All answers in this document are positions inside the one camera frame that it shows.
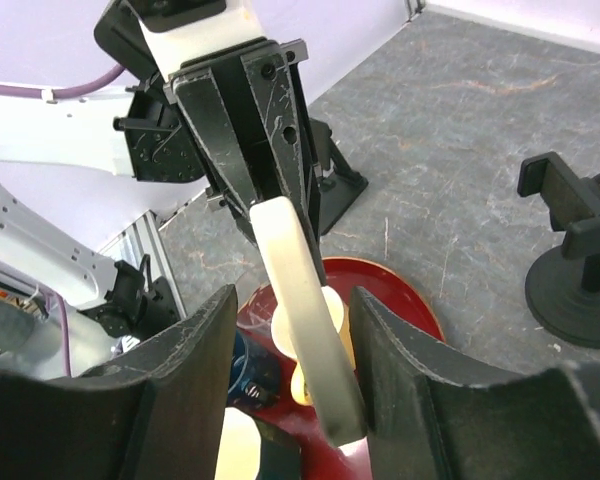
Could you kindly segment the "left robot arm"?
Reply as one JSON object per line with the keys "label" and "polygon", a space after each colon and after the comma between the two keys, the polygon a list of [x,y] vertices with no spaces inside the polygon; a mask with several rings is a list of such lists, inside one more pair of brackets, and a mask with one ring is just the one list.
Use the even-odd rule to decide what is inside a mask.
{"label": "left robot arm", "polygon": [[0,210],[27,208],[0,260],[133,326],[144,303],[98,251],[206,180],[248,240],[255,206],[287,197],[322,273],[307,56],[253,1],[0,1]]}

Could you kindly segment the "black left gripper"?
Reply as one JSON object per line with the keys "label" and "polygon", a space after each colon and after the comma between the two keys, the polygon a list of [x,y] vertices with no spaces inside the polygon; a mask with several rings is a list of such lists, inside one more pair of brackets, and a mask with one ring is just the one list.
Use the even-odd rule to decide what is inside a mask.
{"label": "black left gripper", "polygon": [[247,1],[112,1],[94,37],[137,81],[114,121],[136,179],[206,179],[209,202],[246,236],[251,209],[285,197],[318,242],[319,128],[300,79],[302,41],[270,39]]}

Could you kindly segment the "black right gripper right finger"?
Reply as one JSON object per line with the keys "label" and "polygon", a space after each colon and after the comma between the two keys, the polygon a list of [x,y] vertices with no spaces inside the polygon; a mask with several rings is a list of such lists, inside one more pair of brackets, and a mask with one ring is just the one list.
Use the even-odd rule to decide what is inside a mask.
{"label": "black right gripper right finger", "polygon": [[600,362],[497,368],[381,314],[351,337],[376,479],[600,479]]}

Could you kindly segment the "cream cased smartphone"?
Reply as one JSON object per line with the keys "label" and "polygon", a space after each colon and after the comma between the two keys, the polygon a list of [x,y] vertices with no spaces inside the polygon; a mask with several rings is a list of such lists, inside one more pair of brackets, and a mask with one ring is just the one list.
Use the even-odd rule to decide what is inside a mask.
{"label": "cream cased smartphone", "polygon": [[355,442],[366,434],[361,393],[294,206],[281,196],[249,215],[324,435],[334,447]]}

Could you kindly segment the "black phone stand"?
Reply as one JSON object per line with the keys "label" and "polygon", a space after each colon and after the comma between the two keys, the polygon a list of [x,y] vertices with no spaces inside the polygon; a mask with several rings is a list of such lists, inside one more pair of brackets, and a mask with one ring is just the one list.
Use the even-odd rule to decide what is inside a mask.
{"label": "black phone stand", "polygon": [[529,310],[562,340],[600,349],[600,173],[580,177],[550,151],[521,163],[517,193],[540,196],[551,229],[564,234],[528,270]]}

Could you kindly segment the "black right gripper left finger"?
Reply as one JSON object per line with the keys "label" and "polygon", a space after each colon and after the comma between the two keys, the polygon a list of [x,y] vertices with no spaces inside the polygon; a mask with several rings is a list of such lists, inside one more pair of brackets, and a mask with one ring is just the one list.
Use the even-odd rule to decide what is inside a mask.
{"label": "black right gripper left finger", "polygon": [[216,470],[237,294],[76,378],[0,369],[0,479],[210,479]]}

